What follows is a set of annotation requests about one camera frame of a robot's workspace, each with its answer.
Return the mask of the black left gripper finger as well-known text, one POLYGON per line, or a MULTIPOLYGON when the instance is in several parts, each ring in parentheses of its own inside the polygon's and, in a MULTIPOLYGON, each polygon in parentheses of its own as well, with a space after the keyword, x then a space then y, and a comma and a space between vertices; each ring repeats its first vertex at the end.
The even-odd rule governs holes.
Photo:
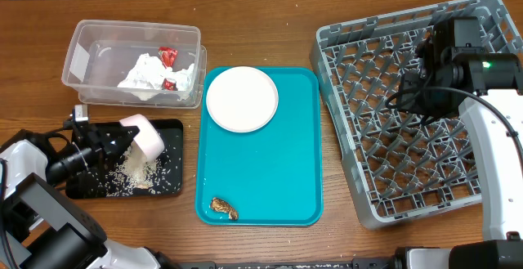
POLYGON ((112 139, 133 139, 140 132, 137 126, 122 126, 121 124, 98 124, 97 129, 102 135, 112 139))
POLYGON ((132 144, 137 132, 109 132, 108 156, 119 157, 132 144))

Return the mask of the pink bowl with rice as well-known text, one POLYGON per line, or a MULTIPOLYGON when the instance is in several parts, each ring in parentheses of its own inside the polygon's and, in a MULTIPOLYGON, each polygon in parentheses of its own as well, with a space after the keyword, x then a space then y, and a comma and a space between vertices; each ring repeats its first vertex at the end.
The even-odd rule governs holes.
POLYGON ((119 123, 124 127, 138 127, 139 132, 133 138, 133 142, 141 150, 148 162, 156 160, 164 151, 163 139, 144 115, 135 114, 120 119, 119 123))

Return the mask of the white napkin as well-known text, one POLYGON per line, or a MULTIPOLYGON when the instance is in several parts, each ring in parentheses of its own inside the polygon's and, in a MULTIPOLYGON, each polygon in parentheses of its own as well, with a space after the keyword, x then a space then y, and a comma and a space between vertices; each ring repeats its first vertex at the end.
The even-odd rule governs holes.
POLYGON ((181 99, 189 97, 194 85, 194 64, 178 71, 167 70, 164 76, 163 89, 174 91, 181 99))
POLYGON ((172 68, 165 67, 157 56, 150 56, 148 53, 141 54, 118 87, 162 90, 164 79, 169 78, 171 73, 172 68))

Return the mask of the brown food scrap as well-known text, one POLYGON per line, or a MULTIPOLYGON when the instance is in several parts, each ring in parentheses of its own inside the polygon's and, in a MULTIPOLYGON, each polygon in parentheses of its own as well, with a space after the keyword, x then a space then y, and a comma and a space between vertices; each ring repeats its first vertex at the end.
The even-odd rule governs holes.
POLYGON ((238 211, 225 200, 214 197, 210 203, 212 211, 217 213, 226 213, 230 220, 237 221, 239 219, 238 211))

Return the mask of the pink round plate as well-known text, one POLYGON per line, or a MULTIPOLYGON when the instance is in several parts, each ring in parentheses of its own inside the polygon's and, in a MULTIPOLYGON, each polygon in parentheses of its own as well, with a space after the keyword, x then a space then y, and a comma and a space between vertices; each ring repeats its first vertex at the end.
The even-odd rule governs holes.
POLYGON ((275 82, 260 69, 237 66, 211 81, 206 106, 212 120, 230 132, 254 132, 274 117, 279 105, 275 82))

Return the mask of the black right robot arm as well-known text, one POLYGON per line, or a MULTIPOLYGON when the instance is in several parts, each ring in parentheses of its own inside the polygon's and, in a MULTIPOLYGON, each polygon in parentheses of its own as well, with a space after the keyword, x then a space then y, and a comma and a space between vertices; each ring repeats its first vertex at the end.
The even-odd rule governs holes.
POLYGON ((459 117, 475 156, 483 239, 452 249, 406 248, 399 268, 522 266, 522 68, 511 53, 479 47, 418 48, 420 74, 406 74, 392 96, 400 111, 424 118, 459 117))

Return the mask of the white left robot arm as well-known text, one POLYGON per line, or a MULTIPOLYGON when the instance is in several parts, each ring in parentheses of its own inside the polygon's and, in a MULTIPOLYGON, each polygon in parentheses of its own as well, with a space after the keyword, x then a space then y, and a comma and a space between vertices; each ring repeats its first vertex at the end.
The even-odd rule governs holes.
POLYGON ((22 129, 1 147, 1 261, 9 268, 176 268, 165 254, 109 240, 103 228, 56 186, 99 177, 143 133, 136 125, 65 122, 60 129, 22 129))

